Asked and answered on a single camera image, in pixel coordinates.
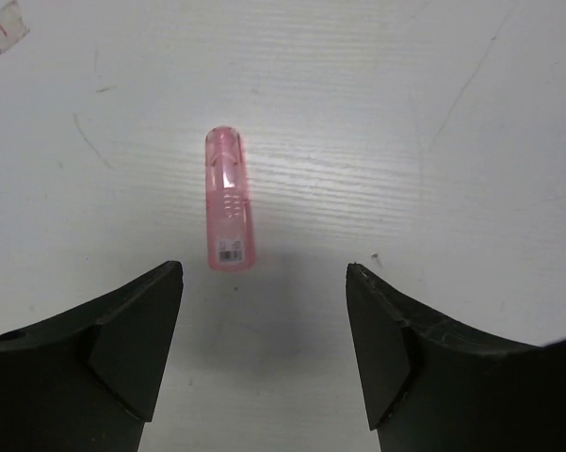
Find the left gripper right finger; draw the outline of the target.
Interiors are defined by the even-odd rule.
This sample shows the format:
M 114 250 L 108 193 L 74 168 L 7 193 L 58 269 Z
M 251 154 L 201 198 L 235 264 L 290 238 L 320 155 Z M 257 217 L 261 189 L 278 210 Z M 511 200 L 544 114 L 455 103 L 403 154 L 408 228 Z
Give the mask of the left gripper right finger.
M 566 339 L 537 347 L 477 330 L 360 264 L 346 300 L 381 450 L 566 451 Z

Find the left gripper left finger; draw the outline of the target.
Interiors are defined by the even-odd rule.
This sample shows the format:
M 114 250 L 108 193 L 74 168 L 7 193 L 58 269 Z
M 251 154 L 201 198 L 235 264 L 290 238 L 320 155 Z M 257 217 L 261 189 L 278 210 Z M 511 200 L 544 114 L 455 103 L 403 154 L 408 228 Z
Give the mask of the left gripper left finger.
M 123 287 L 0 335 L 0 451 L 136 451 L 183 295 L 168 261 Z

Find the pink translucent tube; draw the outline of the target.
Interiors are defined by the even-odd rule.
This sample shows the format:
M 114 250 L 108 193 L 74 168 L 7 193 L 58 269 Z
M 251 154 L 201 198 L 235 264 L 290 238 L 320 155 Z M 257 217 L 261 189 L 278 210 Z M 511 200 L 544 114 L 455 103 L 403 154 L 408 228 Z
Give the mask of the pink translucent tube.
M 204 156 L 208 264 L 222 272 L 249 269 L 256 249 L 241 136 L 228 126 L 212 129 Z

